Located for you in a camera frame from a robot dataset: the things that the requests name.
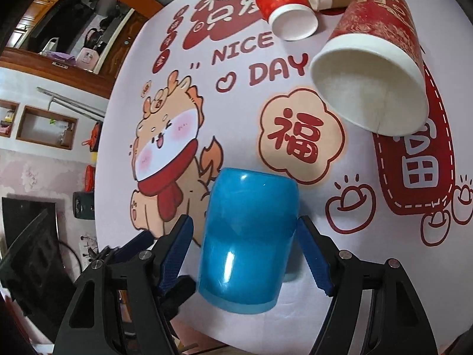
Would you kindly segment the blue plastic cup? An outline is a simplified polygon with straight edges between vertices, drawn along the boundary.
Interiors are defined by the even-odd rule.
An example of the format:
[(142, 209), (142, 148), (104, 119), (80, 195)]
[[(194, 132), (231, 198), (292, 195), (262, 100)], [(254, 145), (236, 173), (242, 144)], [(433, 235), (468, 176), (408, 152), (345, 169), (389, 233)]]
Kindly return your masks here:
[(227, 312), (271, 310), (281, 290), (299, 213), (297, 183), (227, 167), (211, 191), (198, 292)]

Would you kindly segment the tall red patterned paper cup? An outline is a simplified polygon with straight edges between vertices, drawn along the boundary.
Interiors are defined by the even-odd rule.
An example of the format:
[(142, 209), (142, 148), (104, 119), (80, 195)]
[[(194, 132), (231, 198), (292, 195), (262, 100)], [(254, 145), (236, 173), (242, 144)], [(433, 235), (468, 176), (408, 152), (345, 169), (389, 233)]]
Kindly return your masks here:
[(404, 136), (427, 121), (421, 47), (406, 0), (352, 0), (310, 73), (324, 102), (366, 131)]

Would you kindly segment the small red paper cup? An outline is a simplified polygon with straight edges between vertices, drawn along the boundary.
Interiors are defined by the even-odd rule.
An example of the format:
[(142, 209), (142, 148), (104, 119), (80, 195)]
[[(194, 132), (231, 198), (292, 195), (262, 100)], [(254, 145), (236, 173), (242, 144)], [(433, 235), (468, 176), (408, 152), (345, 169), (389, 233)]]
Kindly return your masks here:
[(309, 0), (253, 0), (274, 35), (293, 42), (314, 35), (318, 18)]

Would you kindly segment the printed festive tablecloth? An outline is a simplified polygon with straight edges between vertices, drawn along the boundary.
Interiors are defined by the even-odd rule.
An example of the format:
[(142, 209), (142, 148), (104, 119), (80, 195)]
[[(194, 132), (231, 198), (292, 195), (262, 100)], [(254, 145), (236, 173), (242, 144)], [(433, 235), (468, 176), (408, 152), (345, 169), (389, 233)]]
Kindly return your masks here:
[(472, 326), (472, 23), (455, 0), (370, 0), (405, 44), (429, 112), (413, 135), (350, 123), (313, 83), (341, 10), (286, 42), (252, 0), (174, 0), (139, 33), (107, 106), (95, 182), (100, 247), (194, 221), (197, 274), (208, 199), (229, 167), (280, 175), (301, 212), (362, 260), (398, 259), (435, 339)]

